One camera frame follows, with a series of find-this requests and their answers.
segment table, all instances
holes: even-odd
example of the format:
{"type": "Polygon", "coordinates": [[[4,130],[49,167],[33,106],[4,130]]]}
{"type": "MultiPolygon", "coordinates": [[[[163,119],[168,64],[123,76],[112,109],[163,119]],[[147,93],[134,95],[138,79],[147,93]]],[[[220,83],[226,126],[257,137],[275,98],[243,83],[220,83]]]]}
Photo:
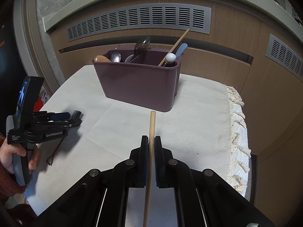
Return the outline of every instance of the table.
{"type": "MultiPolygon", "coordinates": [[[[231,149],[235,150],[231,132],[237,123],[231,122],[233,104],[229,98],[225,85],[181,74],[172,110],[156,114],[155,135],[161,136],[163,147],[170,149],[174,158],[196,170],[211,168],[235,185],[230,175],[241,173],[235,163],[237,153],[247,166],[248,158],[239,151],[231,156],[231,149]]],[[[106,98],[92,65],[69,78],[43,110],[79,110],[83,121],[80,127],[70,129],[52,166],[45,160],[59,140],[40,146],[37,169],[25,191],[37,215],[90,169],[108,170],[127,159],[130,151],[140,146],[142,135],[148,135],[150,109],[106,98]]],[[[247,146],[247,133],[241,140],[247,146]]],[[[145,189],[130,189],[125,226],[142,226],[144,194],[145,189]]],[[[158,189],[155,181],[149,221],[149,226],[177,226],[173,189],[158,189]]]]}

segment display screen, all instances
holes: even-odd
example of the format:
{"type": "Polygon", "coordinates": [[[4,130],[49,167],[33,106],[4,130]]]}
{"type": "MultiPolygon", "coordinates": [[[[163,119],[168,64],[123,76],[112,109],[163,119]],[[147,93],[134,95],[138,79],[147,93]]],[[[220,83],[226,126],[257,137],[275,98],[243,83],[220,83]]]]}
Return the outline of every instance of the display screen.
{"type": "Polygon", "coordinates": [[[20,93],[19,93],[19,98],[18,98],[18,103],[17,103],[17,110],[16,110],[16,116],[18,117],[18,119],[20,119],[21,109],[22,109],[22,105],[23,105],[23,101],[24,101],[24,97],[25,97],[27,84],[28,84],[28,81],[23,82],[23,85],[22,85],[20,93]]]}

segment metal vent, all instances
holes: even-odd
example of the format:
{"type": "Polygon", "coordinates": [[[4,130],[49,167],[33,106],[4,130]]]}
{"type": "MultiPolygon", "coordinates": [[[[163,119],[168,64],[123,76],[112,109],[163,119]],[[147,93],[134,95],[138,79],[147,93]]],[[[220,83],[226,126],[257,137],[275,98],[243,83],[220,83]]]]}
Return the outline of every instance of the metal vent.
{"type": "Polygon", "coordinates": [[[67,28],[69,42],[108,31],[134,28],[190,29],[209,34],[212,9],[180,3],[127,6],[96,14],[67,28]]]}
{"type": "Polygon", "coordinates": [[[290,47],[272,34],[270,34],[265,55],[286,68],[303,82],[303,60],[290,47]]]}

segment human hand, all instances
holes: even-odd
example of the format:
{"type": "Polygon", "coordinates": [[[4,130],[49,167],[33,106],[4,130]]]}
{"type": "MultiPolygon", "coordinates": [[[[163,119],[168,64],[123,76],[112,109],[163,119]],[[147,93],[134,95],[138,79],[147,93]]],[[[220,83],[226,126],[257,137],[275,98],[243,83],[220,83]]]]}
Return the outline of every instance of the human hand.
{"type": "MultiPolygon", "coordinates": [[[[10,173],[15,173],[13,168],[13,154],[16,153],[19,156],[24,157],[26,155],[26,150],[19,143],[14,145],[8,145],[7,140],[3,142],[0,147],[0,162],[10,173]]],[[[39,149],[37,145],[34,147],[33,155],[30,162],[28,163],[28,169],[35,170],[37,165],[39,155],[39,149]]]]}

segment wooden chopstick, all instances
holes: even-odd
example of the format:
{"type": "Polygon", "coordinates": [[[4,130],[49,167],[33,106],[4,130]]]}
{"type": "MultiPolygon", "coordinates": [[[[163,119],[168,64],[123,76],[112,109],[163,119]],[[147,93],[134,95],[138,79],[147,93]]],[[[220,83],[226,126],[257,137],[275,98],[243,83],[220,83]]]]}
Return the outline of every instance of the wooden chopstick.
{"type": "MultiPolygon", "coordinates": [[[[181,42],[181,40],[185,37],[185,35],[189,32],[189,29],[186,30],[186,32],[184,32],[184,34],[179,38],[179,40],[174,44],[174,46],[169,50],[168,54],[173,52],[175,50],[175,48],[179,45],[179,43],[181,42]]],[[[163,60],[160,62],[160,64],[158,66],[162,66],[165,62],[165,58],[166,56],[163,58],[163,60]]]]}
{"type": "Polygon", "coordinates": [[[145,203],[144,203],[144,216],[143,227],[147,227],[148,215],[150,208],[151,188],[152,188],[152,164],[154,162],[154,141],[155,141],[155,124],[156,112],[151,111],[149,122],[149,155],[148,155],[148,170],[147,170],[147,183],[145,190],[145,203]]]}

